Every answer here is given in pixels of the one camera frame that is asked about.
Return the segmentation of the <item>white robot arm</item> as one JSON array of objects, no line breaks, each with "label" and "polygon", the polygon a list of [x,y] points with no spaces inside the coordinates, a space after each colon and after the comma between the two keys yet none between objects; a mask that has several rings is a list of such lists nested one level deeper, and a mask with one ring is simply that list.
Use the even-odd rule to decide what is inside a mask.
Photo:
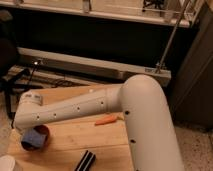
[{"label": "white robot arm", "polygon": [[51,122],[106,112],[124,114],[135,171],[185,171],[165,94],[151,76],[44,105],[33,91],[21,95],[13,126],[23,134]]}]

